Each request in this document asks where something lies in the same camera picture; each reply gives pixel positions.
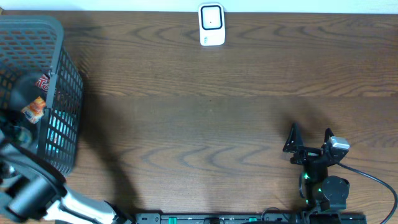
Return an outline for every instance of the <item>laundry basket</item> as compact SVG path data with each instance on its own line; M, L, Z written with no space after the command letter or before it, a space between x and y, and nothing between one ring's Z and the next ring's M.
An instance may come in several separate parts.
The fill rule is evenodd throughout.
M67 175L75 162L83 82L63 47L63 27L49 16L0 16L0 108L21 111L38 96L47 107L30 151Z

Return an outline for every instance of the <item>perforated basket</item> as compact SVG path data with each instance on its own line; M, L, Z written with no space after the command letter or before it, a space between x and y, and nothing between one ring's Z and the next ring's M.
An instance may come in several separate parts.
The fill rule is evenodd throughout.
M0 108L20 111L31 103L42 91L32 80L41 74L50 80L33 152L67 175L75 163L83 82L63 47L63 27L49 16L0 16Z

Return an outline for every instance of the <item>wooden table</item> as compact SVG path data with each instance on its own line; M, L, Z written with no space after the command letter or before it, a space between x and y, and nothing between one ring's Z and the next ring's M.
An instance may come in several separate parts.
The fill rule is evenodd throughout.
M197 13L5 14L59 19L88 75L67 180L89 197L129 212L298 209L302 167L282 152L293 121L309 146L330 127L351 143L344 164L398 190L397 15L227 13L225 44L202 47ZM330 175L368 223L392 208L375 181Z

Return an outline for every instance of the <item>wood grain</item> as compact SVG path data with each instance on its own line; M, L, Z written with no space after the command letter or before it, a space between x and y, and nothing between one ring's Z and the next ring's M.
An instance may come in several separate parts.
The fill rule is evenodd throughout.
M90 197L130 212L300 208L302 168L282 153L293 121L310 146L327 127L347 138L342 162L398 189L396 15L227 13L226 43L201 47L195 13L5 14L59 19L88 76L68 184ZM392 208L378 183L330 175L368 223Z

